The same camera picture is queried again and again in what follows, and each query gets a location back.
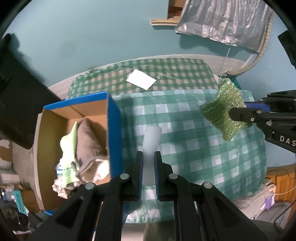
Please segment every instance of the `pile of clothes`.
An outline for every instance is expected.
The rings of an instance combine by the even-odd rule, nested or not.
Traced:
[[[89,119],[76,121],[71,132],[62,137],[60,146],[63,156],[52,185],[58,196],[67,199],[76,187],[96,183],[109,175],[107,152],[94,135]]]

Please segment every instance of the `screw head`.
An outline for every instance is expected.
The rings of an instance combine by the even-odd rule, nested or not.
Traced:
[[[169,174],[168,177],[169,177],[170,179],[177,179],[177,178],[178,178],[178,175],[175,174],[175,173],[171,173],[171,174]]]
[[[85,184],[85,188],[86,188],[87,190],[91,190],[91,189],[93,189],[94,186],[95,186],[94,183],[87,183],[87,184]]]
[[[123,173],[123,174],[120,175],[120,178],[121,178],[122,180],[128,179],[128,178],[129,178],[129,174],[127,174],[127,173]]]
[[[213,187],[213,184],[209,183],[209,182],[206,182],[206,183],[204,183],[204,187],[207,188],[207,189],[211,189]]]

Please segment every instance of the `white card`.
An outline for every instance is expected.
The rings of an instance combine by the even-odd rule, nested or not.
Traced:
[[[142,71],[135,69],[126,81],[144,90],[148,90],[155,83],[156,80],[143,73]]]

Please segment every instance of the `beige corrugated hose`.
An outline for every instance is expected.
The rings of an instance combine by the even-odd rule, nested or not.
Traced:
[[[246,67],[244,67],[244,68],[242,68],[240,70],[237,70],[237,71],[228,71],[228,72],[226,72],[226,74],[228,74],[228,75],[242,74],[242,73],[250,70],[251,68],[253,68],[259,62],[259,60],[263,56],[263,54],[264,54],[264,52],[265,52],[265,50],[266,50],[266,48],[268,46],[271,27],[272,27],[272,23],[274,21],[274,16],[275,16],[275,12],[273,11],[272,14],[270,15],[270,18],[269,18],[269,21],[268,21],[264,43],[263,43],[262,48],[261,48],[259,54],[257,55],[256,59],[252,63],[247,65]]]

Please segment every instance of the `sparkly green scrubber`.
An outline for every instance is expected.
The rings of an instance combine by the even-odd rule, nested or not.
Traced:
[[[233,121],[229,117],[228,111],[235,107],[246,107],[242,95],[229,78],[221,78],[215,99],[204,103],[199,109],[203,116],[222,132],[223,139],[230,141],[239,131],[252,125]]]

